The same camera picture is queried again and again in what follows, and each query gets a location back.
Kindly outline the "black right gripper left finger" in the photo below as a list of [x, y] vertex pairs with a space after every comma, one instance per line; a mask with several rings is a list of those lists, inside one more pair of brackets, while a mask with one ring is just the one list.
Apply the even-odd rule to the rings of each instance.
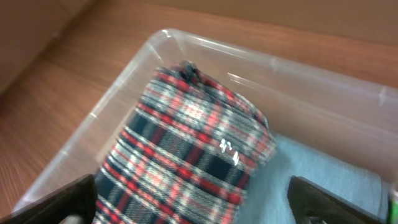
[[95, 178], [86, 174], [2, 218], [1, 224], [60, 223], [69, 216], [76, 216], [78, 223], [91, 223], [95, 213]]

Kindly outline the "plaid flannel cloth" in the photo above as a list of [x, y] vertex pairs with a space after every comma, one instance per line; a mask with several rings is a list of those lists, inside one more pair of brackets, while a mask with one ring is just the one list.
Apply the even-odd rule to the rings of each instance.
[[267, 118], [189, 61], [160, 67], [95, 177], [95, 223], [232, 223], [273, 156]]

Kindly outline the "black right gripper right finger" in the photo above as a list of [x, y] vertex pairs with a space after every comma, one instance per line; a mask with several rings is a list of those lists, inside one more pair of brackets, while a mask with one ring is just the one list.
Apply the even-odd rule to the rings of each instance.
[[287, 199], [296, 224], [383, 224], [391, 221], [392, 202], [387, 213], [377, 217], [303, 177], [292, 176]]

